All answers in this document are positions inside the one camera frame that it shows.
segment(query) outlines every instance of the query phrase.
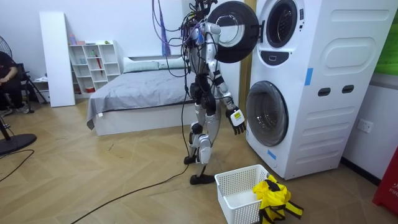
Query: wooden floor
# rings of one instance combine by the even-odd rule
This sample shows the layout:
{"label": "wooden floor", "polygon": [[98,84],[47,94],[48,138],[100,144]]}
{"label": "wooden floor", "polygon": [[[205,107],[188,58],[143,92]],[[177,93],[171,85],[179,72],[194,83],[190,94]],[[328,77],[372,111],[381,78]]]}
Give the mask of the wooden floor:
{"label": "wooden floor", "polygon": [[[5,117],[15,134],[34,133],[35,154],[0,182],[0,223],[71,223],[91,209],[184,170],[181,128],[98,137],[86,127],[86,101],[76,106],[36,105],[34,114]],[[0,159],[0,179],[28,152]],[[262,164],[243,135],[223,120],[208,174]],[[105,206],[79,223],[226,223],[216,185],[191,186],[195,166],[166,184]],[[345,166],[283,181],[305,211],[283,223],[398,223],[372,204],[376,186]]]}

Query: cubby shelf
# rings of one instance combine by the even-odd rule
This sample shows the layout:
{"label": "cubby shelf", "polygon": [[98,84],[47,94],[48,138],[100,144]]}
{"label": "cubby shelf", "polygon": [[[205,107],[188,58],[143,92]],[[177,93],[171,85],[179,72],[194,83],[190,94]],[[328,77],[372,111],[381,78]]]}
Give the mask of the cubby shelf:
{"label": "cubby shelf", "polygon": [[73,80],[82,94],[87,88],[98,90],[121,73],[115,41],[109,44],[69,45]]}

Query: wall outlet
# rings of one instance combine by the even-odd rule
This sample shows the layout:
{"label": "wall outlet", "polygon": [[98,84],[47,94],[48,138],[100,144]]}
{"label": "wall outlet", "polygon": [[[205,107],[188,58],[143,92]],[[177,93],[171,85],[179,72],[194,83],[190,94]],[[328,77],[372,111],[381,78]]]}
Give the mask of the wall outlet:
{"label": "wall outlet", "polygon": [[356,128],[369,134],[372,131],[373,123],[370,121],[366,121],[364,119],[359,119],[358,125],[356,126]]}

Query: robot leg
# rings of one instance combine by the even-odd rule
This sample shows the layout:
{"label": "robot leg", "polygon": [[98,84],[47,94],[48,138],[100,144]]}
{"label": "robot leg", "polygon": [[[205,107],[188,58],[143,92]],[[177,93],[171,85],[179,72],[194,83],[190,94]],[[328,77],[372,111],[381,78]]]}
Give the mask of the robot leg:
{"label": "robot leg", "polygon": [[206,110],[203,109],[201,105],[195,103],[195,113],[197,115],[198,121],[191,124],[191,131],[189,133],[189,144],[190,144],[190,152],[189,157],[184,158],[184,164],[191,164],[196,162],[196,153],[199,148],[199,137],[203,132],[203,126],[205,125],[205,115]]}
{"label": "robot leg", "polygon": [[217,110],[213,115],[206,115],[206,127],[208,134],[201,135],[198,138],[198,170],[197,174],[191,176],[190,183],[195,184],[210,184],[215,181],[214,176],[204,174],[206,166],[209,163],[211,152],[213,151],[213,143],[217,137],[220,129],[221,110],[220,104],[217,101]]}

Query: washing machine door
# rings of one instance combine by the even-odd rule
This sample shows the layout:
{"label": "washing machine door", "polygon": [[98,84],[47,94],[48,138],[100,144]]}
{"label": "washing machine door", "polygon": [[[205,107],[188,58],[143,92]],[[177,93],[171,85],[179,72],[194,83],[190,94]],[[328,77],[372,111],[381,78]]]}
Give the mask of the washing machine door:
{"label": "washing machine door", "polygon": [[284,98],[275,85],[255,83],[246,105],[248,122],[254,137],[265,146],[276,146],[285,138],[289,116]]}
{"label": "washing machine door", "polygon": [[228,1],[217,5],[208,16],[208,22],[221,27],[216,59],[235,63],[247,57],[259,38],[256,13],[245,3]]}
{"label": "washing machine door", "polygon": [[293,0],[280,0],[273,5],[267,20],[266,34],[269,45],[283,47],[293,36],[297,23],[297,7]]}

